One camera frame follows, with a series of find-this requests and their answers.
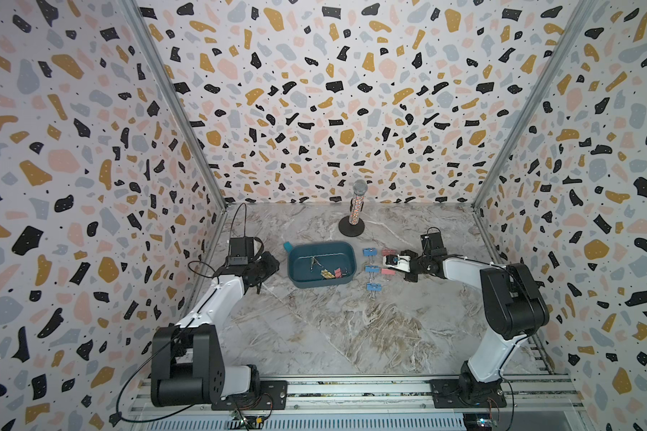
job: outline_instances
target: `wall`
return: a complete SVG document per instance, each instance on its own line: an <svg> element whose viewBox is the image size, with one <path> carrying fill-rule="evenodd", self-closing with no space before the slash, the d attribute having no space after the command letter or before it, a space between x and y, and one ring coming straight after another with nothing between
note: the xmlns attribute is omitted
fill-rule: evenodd
<svg viewBox="0 0 647 431"><path fill-rule="evenodd" d="M599 430L647 430L647 2L599 2L481 208Z"/></svg>
<svg viewBox="0 0 647 431"><path fill-rule="evenodd" d="M216 208L177 130L110 2L0 1L0 430L112 429L182 313Z"/></svg>
<svg viewBox="0 0 647 431"><path fill-rule="evenodd" d="M577 1L138 3L228 201L455 203Z"/></svg>

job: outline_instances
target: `teal plastic tray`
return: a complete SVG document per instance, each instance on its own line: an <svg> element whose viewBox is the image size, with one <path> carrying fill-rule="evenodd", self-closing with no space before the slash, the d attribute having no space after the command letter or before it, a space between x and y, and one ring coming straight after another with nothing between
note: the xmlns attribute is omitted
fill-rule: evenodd
<svg viewBox="0 0 647 431"><path fill-rule="evenodd" d="M311 256L316 256L323 268L314 265L312 270ZM324 268L332 274L340 268L347 275L339 279L324 279L321 276L321 270ZM345 241L304 244L294 247L288 254L288 276L300 289L347 284L353 280L356 271L357 263L354 260L353 247Z"/></svg>

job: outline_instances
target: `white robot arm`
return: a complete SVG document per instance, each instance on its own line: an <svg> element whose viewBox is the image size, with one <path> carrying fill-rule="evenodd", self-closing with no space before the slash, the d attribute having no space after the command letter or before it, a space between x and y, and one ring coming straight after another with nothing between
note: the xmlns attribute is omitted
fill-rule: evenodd
<svg viewBox="0 0 647 431"><path fill-rule="evenodd" d="M501 371L522 340L549 322L549 311L526 265L496 265L449 255L441 232L421 236L422 255L410 250L390 255L387 267L405 272L405 280L417 281L419 274L461 281L482 293L484 315L489 327L474 355L461 369L460 399L478 404L493 397L501 383Z"/></svg>
<svg viewBox="0 0 647 431"><path fill-rule="evenodd" d="M254 252L254 241L261 244ZM250 287L257 288L273 275L280 264L263 251L258 238L230 239L230 251L212 276L206 294L177 324L156 331L152 341L151 401L156 407L167 405L211 404L212 409L235 409L244 406L264 407L259 373L256 366L226 366L223 362L218 331L233 307ZM192 361L180 363L188 349ZM271 381L268 388L276 388ZM284 408L273 405L272 408Z"/></svg>

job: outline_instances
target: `marble surface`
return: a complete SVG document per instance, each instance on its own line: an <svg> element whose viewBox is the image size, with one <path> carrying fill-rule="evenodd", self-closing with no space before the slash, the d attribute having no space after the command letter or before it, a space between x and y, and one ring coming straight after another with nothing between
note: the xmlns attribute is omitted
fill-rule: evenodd
<svg viewBox="0 0 647 431"><path fill-rule="evenodd" d="M250 289L219 332L226 363L255 364L264 375L456 374L477 349L486 330L481 292L426 275L408 283L400 273L377 298L366 290L365 247L420 251L419 236L441 230L451 253L489 261L469 208L438 205L365 205L366 229L356 238L337 228L349 204L254 204L248 206L247 235L261 238L281 262L261 294ZM227 254L228 212L211 265ZM243 210L234 222L242 235ZM286 241L300 245L344 240L356 253L358 271L346 285L298 289L288 279ZM380 265L377 256L376 264ZM208 289L203 283L199 297ZM507 374L546 373L528 346L518 349Z"/></svg>

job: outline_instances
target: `vent grille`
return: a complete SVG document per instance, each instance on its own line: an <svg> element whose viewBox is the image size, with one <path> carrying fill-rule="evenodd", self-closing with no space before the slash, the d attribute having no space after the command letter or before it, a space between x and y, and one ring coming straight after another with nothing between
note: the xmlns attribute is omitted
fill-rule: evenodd
<svg viewBox="0 0 647 431"><path fill-rule="evenodd" d="M182 430L235 430L239 422L226 418L191 419L168 418L151 423L147 431ZM431 414L297 414L282 418L269 418L261 430L416 430L416 431L463 431L462 414L437 412Z"/></svg>

